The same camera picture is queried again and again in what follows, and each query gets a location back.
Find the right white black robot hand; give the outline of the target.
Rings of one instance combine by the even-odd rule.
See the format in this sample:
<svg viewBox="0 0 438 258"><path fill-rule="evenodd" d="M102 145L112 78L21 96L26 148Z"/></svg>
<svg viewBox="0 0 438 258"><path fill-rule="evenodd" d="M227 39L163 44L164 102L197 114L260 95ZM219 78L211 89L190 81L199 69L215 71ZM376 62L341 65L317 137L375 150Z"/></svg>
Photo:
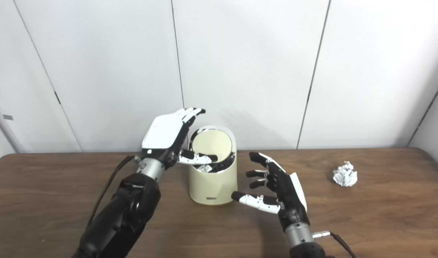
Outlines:
<svg viewBox="0 0 438 258"><path fill-rule="evenodd" d="M231 194L232 200L263 212L277 214L284 231L292 224L309 226L305 195L297 174L286 173L281 165L265 154L250 152L249 158L266 168L246 172L248 178L259 178L249 184L250 189L264 186L276 196L234 191Z"/></svg>

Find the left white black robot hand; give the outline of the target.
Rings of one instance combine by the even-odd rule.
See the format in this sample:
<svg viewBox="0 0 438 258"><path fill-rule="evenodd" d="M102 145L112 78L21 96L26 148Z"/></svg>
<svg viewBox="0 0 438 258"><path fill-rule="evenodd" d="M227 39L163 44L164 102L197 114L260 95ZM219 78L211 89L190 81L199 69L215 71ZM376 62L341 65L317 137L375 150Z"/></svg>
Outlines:
<svg viewBox="0 0 438 258"><path fill-rule="evenodd" d="M216 155L197 153L183 149L189 128L205 109L180 109L174 113L157 116L142 141L142 159L150 158L163 164L165 170L177 163L189 165L211 164L218 161Z"/></svg>

